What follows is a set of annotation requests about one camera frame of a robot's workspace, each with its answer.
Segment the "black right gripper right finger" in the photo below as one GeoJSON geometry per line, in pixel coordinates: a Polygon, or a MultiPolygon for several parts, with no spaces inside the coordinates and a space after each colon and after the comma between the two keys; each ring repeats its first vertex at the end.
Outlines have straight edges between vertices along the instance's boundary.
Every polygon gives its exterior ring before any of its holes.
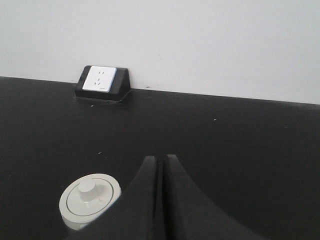
{"type": "Polygon", "coordinates": [[[190,178],[179,159],[163,160],[164,225],[169,240],[261,240],[216,206],[190,178]]]}

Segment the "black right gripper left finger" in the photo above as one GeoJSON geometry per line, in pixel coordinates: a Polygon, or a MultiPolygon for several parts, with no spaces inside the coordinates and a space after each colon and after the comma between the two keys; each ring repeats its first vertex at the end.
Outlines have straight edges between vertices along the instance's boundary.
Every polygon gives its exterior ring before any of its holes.
{"type": "Polygon", "coordinates": [[[154,240],[158,161],[146,156],[129,186],[101,216],[67,240],[154,240]]]}

